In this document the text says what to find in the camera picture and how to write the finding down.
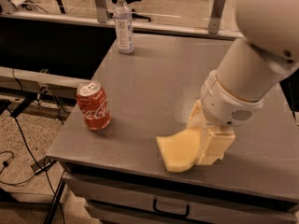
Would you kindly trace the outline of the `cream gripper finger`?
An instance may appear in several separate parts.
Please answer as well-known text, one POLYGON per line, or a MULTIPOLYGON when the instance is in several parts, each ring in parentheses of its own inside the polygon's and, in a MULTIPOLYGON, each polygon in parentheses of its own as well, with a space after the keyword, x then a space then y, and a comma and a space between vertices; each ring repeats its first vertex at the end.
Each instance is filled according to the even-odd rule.
POLYGON ((196 100, 193 104, 191 114, 188 117, 187 128, 199 128, 202 126, 204 114, 201 107, 201 101, 196 100))

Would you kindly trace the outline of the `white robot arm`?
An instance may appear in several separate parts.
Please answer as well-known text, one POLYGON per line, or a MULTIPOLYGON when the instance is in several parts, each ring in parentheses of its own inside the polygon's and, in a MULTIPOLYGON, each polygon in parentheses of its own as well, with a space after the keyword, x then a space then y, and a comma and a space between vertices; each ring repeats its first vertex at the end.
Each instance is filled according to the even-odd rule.
POLYGON ((235 140, 234 127, 253 120, 263 98, 298 69, 299 0, 238 0, 241 34, 211 71, 188 127, 201 129, 196 165, 211 165, 235 140))

